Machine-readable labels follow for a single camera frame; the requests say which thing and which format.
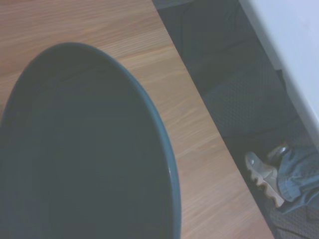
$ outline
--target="pant leg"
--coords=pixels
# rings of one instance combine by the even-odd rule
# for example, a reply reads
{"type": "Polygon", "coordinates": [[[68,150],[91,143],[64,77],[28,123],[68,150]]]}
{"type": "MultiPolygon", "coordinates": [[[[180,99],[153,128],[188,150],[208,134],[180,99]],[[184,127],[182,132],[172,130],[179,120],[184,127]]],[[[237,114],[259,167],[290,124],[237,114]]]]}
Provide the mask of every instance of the pant leg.
{"type": "Polygon", "coordinates": [[[278,187],[287,210],[307,205],[319,195],[319,153],[314,146],[287,152],[278,170],[278,187]]]}

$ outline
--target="floor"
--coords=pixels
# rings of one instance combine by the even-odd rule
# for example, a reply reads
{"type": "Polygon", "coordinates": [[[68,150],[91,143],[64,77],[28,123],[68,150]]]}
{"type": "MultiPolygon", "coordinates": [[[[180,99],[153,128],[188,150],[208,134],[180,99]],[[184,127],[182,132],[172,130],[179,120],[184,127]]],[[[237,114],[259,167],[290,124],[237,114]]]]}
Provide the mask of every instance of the floor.
{"type": "Polygon", "coordinates": [[[274,237],[317,238],[319,212],[281,215],[245,169],[247,151],[263,157],[283,141],[311,140],[238,1],[197,0],[158,12],[274,237]]]}

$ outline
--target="wood grain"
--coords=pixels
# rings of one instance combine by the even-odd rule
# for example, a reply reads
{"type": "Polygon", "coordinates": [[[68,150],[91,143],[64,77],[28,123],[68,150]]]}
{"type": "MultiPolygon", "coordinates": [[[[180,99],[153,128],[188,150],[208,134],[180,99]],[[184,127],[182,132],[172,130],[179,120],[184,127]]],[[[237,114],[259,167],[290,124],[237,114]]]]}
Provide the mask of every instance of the wood grain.
{"type": "Polygon", "coordinates": [[[150,0],[0,1],[0,107],[45,48],[84,42],[139,80],[179,170],[183,239],[273,238],[150,0]]]}

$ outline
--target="dark green bowl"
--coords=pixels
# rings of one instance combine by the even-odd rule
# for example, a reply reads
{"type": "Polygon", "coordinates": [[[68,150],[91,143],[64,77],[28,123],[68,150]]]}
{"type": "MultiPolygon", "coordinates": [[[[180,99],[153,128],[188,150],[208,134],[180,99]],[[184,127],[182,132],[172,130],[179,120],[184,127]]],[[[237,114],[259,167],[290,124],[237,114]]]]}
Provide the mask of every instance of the dark green bowl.
{"type": "Polygon", "coordinates": [[[84,44],[24,70],[1,121],[0,237],[178,239],[176,163],[136,79],[84,44]]]}

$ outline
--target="person's foot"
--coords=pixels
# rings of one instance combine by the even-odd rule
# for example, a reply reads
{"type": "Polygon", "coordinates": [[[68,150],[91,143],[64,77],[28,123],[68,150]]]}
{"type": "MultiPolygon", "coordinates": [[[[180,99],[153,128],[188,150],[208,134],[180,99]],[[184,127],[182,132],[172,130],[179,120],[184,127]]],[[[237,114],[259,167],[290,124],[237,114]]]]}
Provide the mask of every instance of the person's foot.
{"type": "Polygon", "coordinates": [[[276,207],[280,207],[285,199],[281,196],[277,186],[277,168],[263,163],[253,152],[245,155],[246,167],[251,171],[251,179],[257,186],[265,186],[267,197],[275,200],[276,207]]]}

